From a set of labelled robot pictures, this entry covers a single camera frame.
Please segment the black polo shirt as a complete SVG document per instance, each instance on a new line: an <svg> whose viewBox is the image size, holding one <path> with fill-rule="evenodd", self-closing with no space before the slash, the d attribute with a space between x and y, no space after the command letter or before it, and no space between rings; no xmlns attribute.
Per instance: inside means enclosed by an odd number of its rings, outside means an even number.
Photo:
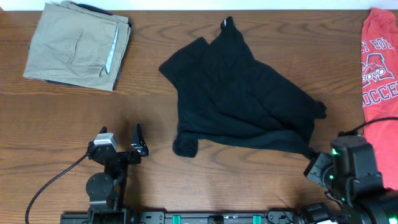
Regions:
<svg viewBox="0 0 398 224"><path fill-rule="evenodd" d="M159 67L178 96L173 152L195 157L206 139L314 156L309 143L326 106L256 60L232 17L220 28L213 41L194 40Z"/></svg>

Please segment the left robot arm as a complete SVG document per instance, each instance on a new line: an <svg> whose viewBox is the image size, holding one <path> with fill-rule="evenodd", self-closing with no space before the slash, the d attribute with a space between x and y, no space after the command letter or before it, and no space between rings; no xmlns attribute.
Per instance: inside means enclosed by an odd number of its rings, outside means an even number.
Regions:
<svg viewBox="0 0 398 224"><path fill-rule="evenodd" d="M129 166L140 164L141 158L149 155L141 125L134 127L131 151L118 152L118 146L115 135L105 126L88 144L88 158L104 166L103 172L92 175L86 183L90 198L88 223L139 223L138 214L124 204L124 192Z"/></svg>

